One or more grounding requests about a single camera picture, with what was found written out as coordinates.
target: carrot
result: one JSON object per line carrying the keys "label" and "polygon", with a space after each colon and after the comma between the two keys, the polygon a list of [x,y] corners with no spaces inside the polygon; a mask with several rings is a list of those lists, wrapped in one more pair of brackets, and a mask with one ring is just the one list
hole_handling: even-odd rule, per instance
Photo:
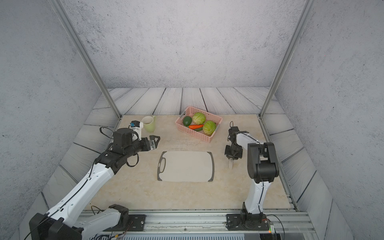
{"label": "carrot", "polygon": [[190,128],[190,129],[198,129],[198,128],[201,128],[201,127],[203,127],[204,126],[204,124],[200,124],[200,125],[189,125],[188,127]]}

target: green cabbage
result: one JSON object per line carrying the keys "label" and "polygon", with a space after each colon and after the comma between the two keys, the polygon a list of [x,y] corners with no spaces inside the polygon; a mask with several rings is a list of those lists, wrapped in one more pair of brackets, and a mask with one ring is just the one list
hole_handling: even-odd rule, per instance
{"label": "green cabbage", "polygon": [[212,133],[215,131],[215,129],[216,129],[216,124],[212,121],[207,121],[203,126],[203,131],[208,136],[212,135]]}
{"label": "green cabbage", "polygon": [[205,122],[205,115],[202,113],[195,113],[192,117],[192,121],[197,125],[203,124]]}

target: black cable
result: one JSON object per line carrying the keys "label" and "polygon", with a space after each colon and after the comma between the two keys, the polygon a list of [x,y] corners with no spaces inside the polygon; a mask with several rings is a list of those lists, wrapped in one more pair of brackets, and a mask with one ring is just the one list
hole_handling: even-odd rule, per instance
{"label": "black cable", "polygon": [[253,137],[251,137],[251,135],[249,134],[249,135],[246,135],[247,137],[250,137],[250,138],[252,138],[253,140],[255,140],[256,142],[258,142],[259,144],[260,144],[260,142],[259,142],[259,140],[257,140],[257,139],[254,139]]}
{"label": "black cable", "polygon": [[132,223],[133,223],[133,221],[131,221],[131,223],[128,225],[128,227],[127,227],[127,229],[125,230],[125,232],[122,233],[122,234],[119,234],[118,237],[117,237],[116,239],[122,239],[122,238],[126,235],[126,233],[128,232],[128,230],[129,230],[130,226],[132,225]]}
{"label": "black cable", "polygon": [[105,133],[103,133],[103,131],[102,131],[103,128],[106,128],[106,129],[108,129],[108,130],[110,130],[110,131],[112,131],[112,132],[113,132],[113,130],[110,129],[110,128],[107,128],[107,127],[100,127],[100,128],[99,128],[99,130],[100,130],[100,132],[101,132],[102,135],[106,136],[107,138],[113,139],[112,137],[109,137],[108,135],[106,135]]}
{"label": "black cable", "polygon": [[136,153],[135,155],[137,155],[137,162],[136,162],[136,164],[133,165],[133,166],[131,166],[131,165],[128,163],[128,159],[127,159],[127,165],[128,165],[128,167],[134,167],[134,166],[136,166],[136,165],[139,163],[139,154]]}
{"label": "black cable", "polygon": [[284,238],[283,238],[283,240],[284,240],[284,239],[285,239],[285,230],[284,230],[284,226],[283,226],[282,222],[280,221],[280,219],[279,219],[275,214],[269,214],[269,215],[267,215],[267,216],[275,216],[275,217],[277,218],[277,220],[279,220],[279,222],[280,222],[280,224],[281,224],[281,227],[283,228],[283,232],[284,232]]}
{"label": "black cable", "polygon": [[229,123],[229,128],[231,128],[231,127],[233,127],[233,121],[231,121],[230,123]]}
{"label": "black cable", "polygon": [[93,212],[93,215],[96,215],[96,213],[93,211],[93,208],[92,207],[95,207],[97,208],[99,211],[97,212],[97,214],[99,214],[99,212],[102,212],[103,210],[101,210],[100,208],[96,207],[96,206],[91,206],[91,210]]}
{"label": "black cable", "polygon": [[[91,167],[91,171],[89,173],[89,176],[88,177],[91,177],[91,174],[92,174],[92,169],[93,169],[93,165],[95,163],[95,161],[93,162],[92,164],[92,167]],[[55,211],[54,213],[52,213],[50,216],[48,216],[45,220],[43,220],[42,222],[40,222],[34,229],[32,229],[28,234],[27,236],[24,238],[24,240],[26,240],[26,238],[36,229],[38,228],[42,223],[44,223],[45,221],[47,221],[50,217],[52,217],[55,213],[57,213],[63,206],[65,206],[83,187],[84,185],[87,183],[88,179],[85,180],[84,184],[79,188],[79,190],[77,190],[77,192],[75,192],[75,194],[72,195],[72,197],[70,197],[57,211]]]}
{"label": "black cable", "polygon": [[257,172],[258,172],[258,174],[260,175],[260,179],[262,180],[262,182],[263,182],[263,189],[262,189],[262,194],[261,194],[261,196],[260,196],[260,200],[259,200],[259,205],[258,205],[258,207],[259,207],[259,212],[261,212],[261,210],[260,210],[260,202],[262,201],[262,198],[263,198],[263,192],[264,192],[264,181],[263,181],[263,178],[262,178],[262,175],[261,175],[261,173],[260,173],[260,164],[261,164],[261,160],[260,160],[260,156],[258,157],[258,161],[257,161]]}

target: concrete wall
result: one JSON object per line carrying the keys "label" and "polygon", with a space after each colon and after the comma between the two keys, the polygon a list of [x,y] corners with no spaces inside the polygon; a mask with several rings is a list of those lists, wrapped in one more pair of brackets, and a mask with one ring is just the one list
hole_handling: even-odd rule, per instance
{"label": "concrete wall", "polygon": [[100,95],[47,0],[0,2],[0,239],[8,239]]}
{"label": "concrete wall", "polygon": [[109,88],[269,86],[305,0],[62,0]]}
{"label": "concrete wall", "polygon": [[276,93],[356,239],[384,235],[383,13],[317,1]]}

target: white cutting board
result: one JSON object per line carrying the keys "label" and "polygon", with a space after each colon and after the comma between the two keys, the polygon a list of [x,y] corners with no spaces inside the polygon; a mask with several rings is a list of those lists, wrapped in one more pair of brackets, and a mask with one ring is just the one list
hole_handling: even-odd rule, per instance
{"label": "white cutting board", "polygon": [[214,159],[210,152],[166,151],[157,166],[157,179],[166,182],[211,182]]}

